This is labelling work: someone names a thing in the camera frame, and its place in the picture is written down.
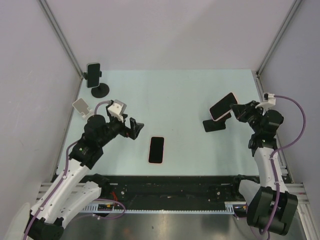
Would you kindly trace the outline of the white phone stand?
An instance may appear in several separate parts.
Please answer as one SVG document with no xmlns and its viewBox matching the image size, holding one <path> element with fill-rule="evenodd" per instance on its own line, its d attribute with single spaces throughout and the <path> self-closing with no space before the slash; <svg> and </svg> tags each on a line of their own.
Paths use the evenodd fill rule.
<svg viewBox="0 0 320 240">
<path fill-rule="evenodd" d="M 94 113 L 83 98 L 77 99 L 72 103 L 72 106 L 84 120 L 87 120 Z"/>
</svg>

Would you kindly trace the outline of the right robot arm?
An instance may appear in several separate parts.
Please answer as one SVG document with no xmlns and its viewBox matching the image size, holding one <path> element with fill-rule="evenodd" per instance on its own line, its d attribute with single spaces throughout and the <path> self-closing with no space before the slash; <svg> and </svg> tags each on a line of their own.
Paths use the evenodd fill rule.
<svg viewBox="0 0 320 240">
<path fill-rule="evenodd" d="M 261 234 L 272 232 L 285 236 L 292 224 L 298 198 L 285 185 L 278 161 L 278 146 L 275 138 L 284 117 L 276 110 L 264 110 L 257 101 L 246 104 L 231 104 L 235 118 L 247 123 L 253 130 L 248 142 L 256 162 L 259 182 L 241 179 L 230 188 L 231 196 L 247 203 L 246 221 Z"/>
</svg>

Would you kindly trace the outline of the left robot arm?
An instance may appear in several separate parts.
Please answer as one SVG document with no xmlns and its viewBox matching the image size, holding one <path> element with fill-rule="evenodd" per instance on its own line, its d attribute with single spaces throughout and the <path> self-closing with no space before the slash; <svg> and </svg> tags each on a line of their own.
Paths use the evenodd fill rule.
<svg viewBox="0 0 320 240">
<path fill-rule="evenodd" d="M 58 240 L 71 220 L 89 203 L 110 196 L 109 180 L 94 174 L 76 194 L 72 191 L 104 154 L 103 147 L 121 135 L 135 140 L 143 123 L 130 118 L 130 126 L 110 116 L 106 122 L 102 115 L 89 117 L 81 138 L 66 150 L 64 170 L 47 192 L 30 209 L 23 238 L 33 240 Z"/>
</svg>

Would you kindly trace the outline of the pink case phone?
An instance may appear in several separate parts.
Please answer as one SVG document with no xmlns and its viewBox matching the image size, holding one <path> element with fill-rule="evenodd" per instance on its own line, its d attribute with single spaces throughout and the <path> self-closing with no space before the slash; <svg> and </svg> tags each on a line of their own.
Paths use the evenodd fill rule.
<svg viewBox="0 0 320 240">
<path fill-rule="evenodd" d="M 209 108 L 209 113 L 213 121 L 217 122 L 231 112 L 231 105 L 239 103 L 233 92 L 228 93 L 216 104 Z"/>
<path fill-rule="evenodd" d="M 150 164 L 162 164 L 164 157 L 165 138 L 152 136 L 149 145 L 148 162 Z"/>
</svg>

